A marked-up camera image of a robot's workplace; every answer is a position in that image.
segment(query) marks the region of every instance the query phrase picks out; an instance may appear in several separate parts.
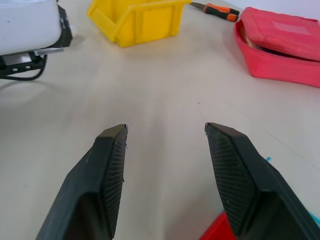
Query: red pouch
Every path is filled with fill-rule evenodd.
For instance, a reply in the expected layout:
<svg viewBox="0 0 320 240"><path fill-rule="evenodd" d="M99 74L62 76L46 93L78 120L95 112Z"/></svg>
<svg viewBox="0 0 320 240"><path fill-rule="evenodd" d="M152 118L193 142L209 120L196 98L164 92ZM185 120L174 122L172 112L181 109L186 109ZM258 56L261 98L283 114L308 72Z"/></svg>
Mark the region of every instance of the red pouch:
<svg viewBox="0 0 320 240"><path fill-rule="evenodd" d="M317 20L247 7L234 35L253 77L320 88Z"/></svg>

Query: orange screwdriver handle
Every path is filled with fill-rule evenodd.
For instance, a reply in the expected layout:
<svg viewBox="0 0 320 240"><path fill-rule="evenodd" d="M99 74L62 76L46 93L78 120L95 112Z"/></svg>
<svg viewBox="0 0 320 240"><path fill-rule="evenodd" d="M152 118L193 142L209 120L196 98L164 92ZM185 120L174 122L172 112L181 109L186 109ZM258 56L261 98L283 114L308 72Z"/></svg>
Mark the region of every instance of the orange screwdriver handle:
<svg viewBox="0 0 320 240"><path fill-rule="evenodd" d="M230 7L226 7L226 6L217 6L217 5L213 5L211 3L207 4L204 11L206 11L206 8L207 7L211 7L213 9L217 9L219 10L220 12L224 12L224 13L229 13L229 14L235 14L235 15L239 15L240 12L238 10L235 10L233 8L230 8Z"/></svg>
<svg viewBox="0 0 320 240"><path fill-rule="evenodd" d="M225 19L225 20L228 20L230 22L236 22L238 20L238 17L239 17L236 14L219 11L218 9L210 7L210 6L207 6L203 11L206 14L215 15L215 16L221 18L221 19Z"/></svg>

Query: black cable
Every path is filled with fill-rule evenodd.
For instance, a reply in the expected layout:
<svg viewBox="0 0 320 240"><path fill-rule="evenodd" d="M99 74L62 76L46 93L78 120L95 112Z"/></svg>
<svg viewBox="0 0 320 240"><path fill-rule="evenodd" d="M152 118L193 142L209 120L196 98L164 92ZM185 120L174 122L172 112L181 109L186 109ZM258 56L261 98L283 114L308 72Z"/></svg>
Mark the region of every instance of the black cable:
<svg viewBox="0 0 320 240"><path fill-rule="evenodd" d="M19 76L0 76L0 79L6 79L6 80L15 80L15 81L33 81L39 78L45 71L46 64L47 64L47 57L48 55L44 55L43 57L43 65L40 68L40 71L35 76L31 77L19 77Z"/></svg>

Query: white machine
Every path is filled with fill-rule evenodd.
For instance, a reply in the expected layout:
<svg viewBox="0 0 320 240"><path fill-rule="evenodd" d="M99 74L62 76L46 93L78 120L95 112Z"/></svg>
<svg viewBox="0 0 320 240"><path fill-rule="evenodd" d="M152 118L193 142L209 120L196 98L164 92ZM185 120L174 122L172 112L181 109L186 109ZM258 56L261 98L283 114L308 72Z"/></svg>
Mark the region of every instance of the white machine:
<svg viewBox="0 0 320 240"><path fill-rule="evenodd" d="M66 11L57 0L0 0L0 79L30 81L43 73L47 54L72 41ZM40 70L34 77L9 76Z"/></svg>

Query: screwdriver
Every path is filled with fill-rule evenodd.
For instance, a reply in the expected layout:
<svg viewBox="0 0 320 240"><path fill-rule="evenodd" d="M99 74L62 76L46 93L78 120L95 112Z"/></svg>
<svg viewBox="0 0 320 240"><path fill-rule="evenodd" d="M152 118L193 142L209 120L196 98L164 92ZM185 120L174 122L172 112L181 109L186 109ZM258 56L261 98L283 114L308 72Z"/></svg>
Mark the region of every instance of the screwdriver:
<svg viewBox="0 0 320 240"><path fill-rule="evenodd" d="M201 9L206 14L215 15L219 18L236 22L238 20L240 12L238 10L235 10L233 8L225 7L225 6L216 6L213 4L201 4L197 2L190 3L191 6L194 6L197 9Z"/></svg>

